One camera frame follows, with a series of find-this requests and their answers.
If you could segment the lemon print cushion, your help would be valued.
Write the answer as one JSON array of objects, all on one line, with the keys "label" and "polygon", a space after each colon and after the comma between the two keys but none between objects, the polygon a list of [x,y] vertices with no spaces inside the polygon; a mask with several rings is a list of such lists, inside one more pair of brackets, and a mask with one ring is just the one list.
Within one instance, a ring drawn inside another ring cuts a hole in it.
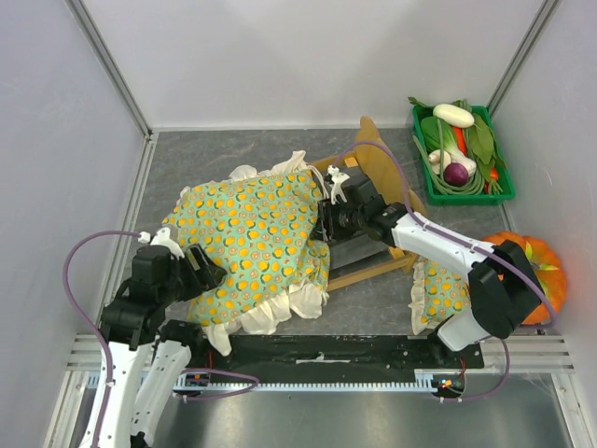
[{"label": "lemon print cushion", "polygon": [[292,315],[321,316],[330,250],[311,237],[327,196],[321,179],[296,151],[270,170],[242,165],[226,180],[184,188],[163,219],[182,248],[200,245],[227,273],[192,299],[187,313],[221,355],[230,354],[229,337],[238,330],[271,335]]}]

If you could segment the wooden pet bed frame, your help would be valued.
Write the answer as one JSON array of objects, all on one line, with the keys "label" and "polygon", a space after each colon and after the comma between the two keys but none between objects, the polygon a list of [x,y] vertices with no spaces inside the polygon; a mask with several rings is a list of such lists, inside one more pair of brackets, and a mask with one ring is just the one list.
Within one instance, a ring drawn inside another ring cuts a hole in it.
[{"label": "wooden pet bed frame", "polygon": [[354,145],[345,155],[330,156],[314,163],[325,177],[324,188],[332,186],[327,172],[331,165],[339,167],[351,179],[341,186],[346,202],[338,198],[335,204],[329,199],[318,204],[312,238],[329,244],[332,262],[329,270],[335,271],[381,253],[388,253],[389,259],[332,278],[327,290],[331,292],[395,270],[409,273],[418,255],[390,243],[389,218],[382,213],[403,212],[406,203],[423,215],[426,211],[387,153],[372,118],[360,119]]}]

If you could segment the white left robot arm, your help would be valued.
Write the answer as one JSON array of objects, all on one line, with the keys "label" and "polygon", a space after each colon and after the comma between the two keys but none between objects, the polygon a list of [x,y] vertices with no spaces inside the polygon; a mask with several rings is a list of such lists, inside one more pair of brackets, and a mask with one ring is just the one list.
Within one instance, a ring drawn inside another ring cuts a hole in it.
[{"label": "white left robot arm", "polygon": [[152,445],[176,379],[201,363],[206,345],[200,325],[169,320],[166,311],[219,286],[225,275],[198,244],[177,253],[160,245],[137,250],[130,277],[101,314],[110,353],[102,357],[81,446]]}]

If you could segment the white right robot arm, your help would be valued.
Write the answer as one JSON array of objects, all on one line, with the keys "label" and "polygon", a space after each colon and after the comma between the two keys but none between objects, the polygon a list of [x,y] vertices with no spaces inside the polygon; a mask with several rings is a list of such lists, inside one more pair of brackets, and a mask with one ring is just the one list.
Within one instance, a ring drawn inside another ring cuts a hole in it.
[{"label": "white right robot arm", "polygon": [[[221,354],[230,353],[229,335],[239,328],[272,334],[292,314],[304,319],[321,315],[331,289],[330,251],[309,233],[319,227],[322,216],[315,205],[270,205],[257,217],[256,237],[231,246],[247,250],[247,255],[231,256],[217,241],[208,244],[216,264],[229,275],[222,286],[193,300],[188,316],[203,327]],[[378,216],[388,222],[382,229],[388,245],[437,261],[466,280],[472,278],[474,263],[494,252],[488,243],[433,227],[402,203],[384,206]]]}]

